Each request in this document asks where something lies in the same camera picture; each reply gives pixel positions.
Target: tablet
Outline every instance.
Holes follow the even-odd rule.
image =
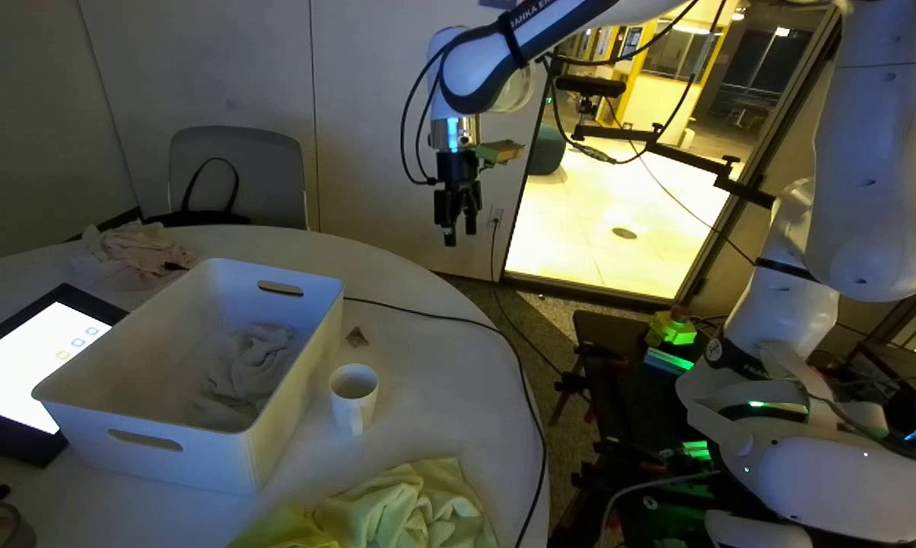
[[[54,286],[0,324],[0,453],[50,463],[60,427],[31,389],[126,316],[76,286]]]

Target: robotic arm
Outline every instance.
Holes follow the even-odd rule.
[[[436,221],[447,243],[456,243],[456,217],[467,214],[472,233],[481,210],[475,117],[519,105],[519,93],[509,93],[519,89],[515,74],[607,9],[618,21],[642,21],[676,2],[522,0],[497,25],[447,26],[431,40],[429,143],[443,185],[436,193]],[[916,293],[916,0],[841,7],[842,44],[819,128],[817,181],[778,195],[754,273],[721,337],[679,382],[679,400],[691,422],[721,446],[731,474],[778,517],[910,541],[916,460],[842,431],[830,389],[804,364],[835,328],[841,296],[902,302]],[[809,420],[718,413],[725,400],[751,389],[804,400]]]

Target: tablet screen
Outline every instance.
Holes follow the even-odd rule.
[[[60,302],[5,333],[0,337],[0,416],[54,436],[58,422],[31,389],[108,333],[111,324]]]

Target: lit work surface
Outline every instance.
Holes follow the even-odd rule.
[[[283,227],[183,227],[170,230],[196,256],[230,256],[295,271],[342,278],[346,296],[416,311],[488,316],[436,273],[353,241]],[[157,286],[99,267],[78,243],[0,259],[0,316],[54,284],[76,284],[118,308],[138,308]],[[396,463],[460,457],[468,483],[512,544],[539,481],[539,438],[519,397],[515,352],[475,325],[416,319],[346,302],[344,328],[363,328],[366,347],[342,347],[342,360],[381,367],[381,406],[363,438],[333,428],[321,400],[326,372],[313,374],[313,400],[279,469],[260,495],[138,481],[85,466],[64,450],[50,469],[0,460],[8,503],[37,530],[40,544],[226,544],[251,520],[279,503],[321,503]],[[547,539],[547,490],[522,544]]]

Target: gray chair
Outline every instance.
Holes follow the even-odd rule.
[[[305,227],[297,140],[263,128],[201,124],[170,140],[167,224],[257,221]]]

